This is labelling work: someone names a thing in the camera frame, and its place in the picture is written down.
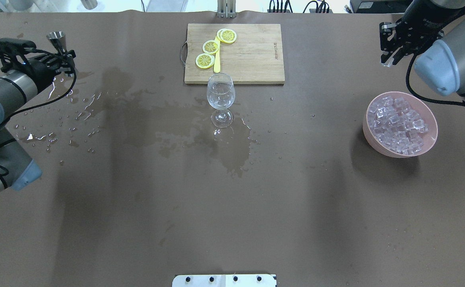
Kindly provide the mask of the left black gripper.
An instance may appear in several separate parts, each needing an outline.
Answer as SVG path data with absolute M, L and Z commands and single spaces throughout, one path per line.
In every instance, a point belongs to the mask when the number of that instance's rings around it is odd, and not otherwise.
M 45 90 L 52 84 L 54 78 L 62 73 L 67 77 L 77 76 L 74 50 L 57 54 L 41 50 L 41 53 L 47 56 L 31 57 L 26 62 L 16 61 L 13 63 L 13 69 L 30 77 L 38 90 Z

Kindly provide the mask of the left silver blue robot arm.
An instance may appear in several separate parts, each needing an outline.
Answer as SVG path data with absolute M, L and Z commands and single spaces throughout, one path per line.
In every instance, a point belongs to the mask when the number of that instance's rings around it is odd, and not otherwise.
M 0 192 L 23 189 L 43 174 L 36 161 L 10 134 L 6 124 L 22 107 L 52 84 L 60 73 L 76 76 L 74 50 L 50 53 L 35 48 L 0 50 Z

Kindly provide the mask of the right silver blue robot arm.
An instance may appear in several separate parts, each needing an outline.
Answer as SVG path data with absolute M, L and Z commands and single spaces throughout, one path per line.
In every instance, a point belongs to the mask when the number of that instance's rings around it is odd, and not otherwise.
M 379 37 L 383 65 L 412 56 L 405 82 L 414 97 L 465 107 L 465 0 L 414 0 L 399 20 L 379 24 Z M 412 71 L 435 93 L 456 93 L 461 100 L 419 95 L 410 84 Z

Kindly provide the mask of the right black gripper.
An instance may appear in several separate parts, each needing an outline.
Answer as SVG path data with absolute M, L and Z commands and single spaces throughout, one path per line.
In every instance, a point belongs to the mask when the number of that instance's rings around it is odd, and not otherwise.
M 427 26 L 429 21 L 403 21 L 380 22 L 379 38 L 381 63 L 392 60 L 392 65 L 396 65 L 408 54 L 421 54 L 438 39 L 443 38 L 444 32 L 438 30 L 438 26 L 432 24 Z

